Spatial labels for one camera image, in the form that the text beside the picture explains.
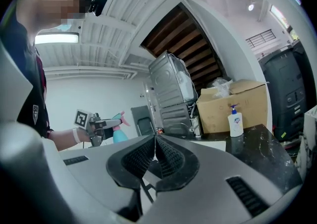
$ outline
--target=plastic bag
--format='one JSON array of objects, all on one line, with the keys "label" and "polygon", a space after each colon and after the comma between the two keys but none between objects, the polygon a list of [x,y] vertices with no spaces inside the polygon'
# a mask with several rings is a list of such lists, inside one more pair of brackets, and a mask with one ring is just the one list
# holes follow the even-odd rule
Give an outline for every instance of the plastic bag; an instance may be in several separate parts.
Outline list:
[{"label": "plastic bag", "polygon": [[212,85],[218,89],[218,93],[213,95],[215,99],[228,97],[230,95],[229,84],[226,84],[227,82],[228,81],[223,78],[217,78],[212,83]]}]

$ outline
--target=ceiling light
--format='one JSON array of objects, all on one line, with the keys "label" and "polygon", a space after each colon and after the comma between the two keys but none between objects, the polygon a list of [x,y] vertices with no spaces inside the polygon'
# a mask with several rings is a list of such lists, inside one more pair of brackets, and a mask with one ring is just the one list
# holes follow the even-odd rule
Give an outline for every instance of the ceiling light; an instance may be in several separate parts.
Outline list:
[{"label": "ceiling light", "polygon": [[78,43],[78,33],[45,33],[35,37],[35,44]]},{"label": "ceiling light", "polygon": [[254,4],[251,4],[251,5],[249,5],[248,10],[249,10],[249,11],[252,11],[253,8],[254,8]]}]

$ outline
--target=black t-shirt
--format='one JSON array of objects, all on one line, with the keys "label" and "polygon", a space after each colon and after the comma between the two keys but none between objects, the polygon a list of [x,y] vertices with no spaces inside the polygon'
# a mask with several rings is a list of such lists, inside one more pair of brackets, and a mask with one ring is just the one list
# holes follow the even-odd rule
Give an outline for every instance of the black t-shirt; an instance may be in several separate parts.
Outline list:
[{"label": "black t-shirt", "polygon": [[35,45],[29,44],[27,30],[16,19],[16,1],[3,19],[0,38],[15,64],[33,85],[17,121],[34,128],[42,137],[47,137],[51,130],[44,100],[46,78]]}]

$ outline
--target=marble countertop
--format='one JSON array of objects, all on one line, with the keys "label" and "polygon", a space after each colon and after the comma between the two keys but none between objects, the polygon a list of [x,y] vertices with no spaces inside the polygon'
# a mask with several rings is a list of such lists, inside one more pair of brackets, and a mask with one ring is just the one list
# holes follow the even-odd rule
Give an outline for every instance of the marble countertop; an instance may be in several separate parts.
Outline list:
[{"label": "marble countertop", "polygon": [[[197,140],[167,134],[168,136]],[[230,132],[205,134],[197,141],[226,141],[226,152],[272,181],[282,193],[302,184],[302,179],[287,152],[264,125],[244,129],[240,137],[230,137]]]}]

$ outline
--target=spray bottle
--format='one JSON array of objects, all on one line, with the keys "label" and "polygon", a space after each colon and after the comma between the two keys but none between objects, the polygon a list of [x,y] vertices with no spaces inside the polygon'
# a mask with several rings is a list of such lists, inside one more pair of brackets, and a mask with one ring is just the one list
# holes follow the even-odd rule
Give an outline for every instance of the spray bottle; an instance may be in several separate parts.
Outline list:
[{"label": "spray bottle", "polygon": [[[130,126],[129,123],[124,119],[123,114],[124,111],[115,115],[112,119],[119,119],[125,125]],[[125,135],[124,132],[121,130],[120,125],[113,127],[113,143],[126,141],[128,139],[129,138],[127,137],[127,135]]]},{"label": "spray bottle", "polygon": [[230,106],[232,107],[232,112],[231,115],[228,116],[231,137],[238,137],[243,134],[242,114],[236,111],[236,106],[237,105]]}]

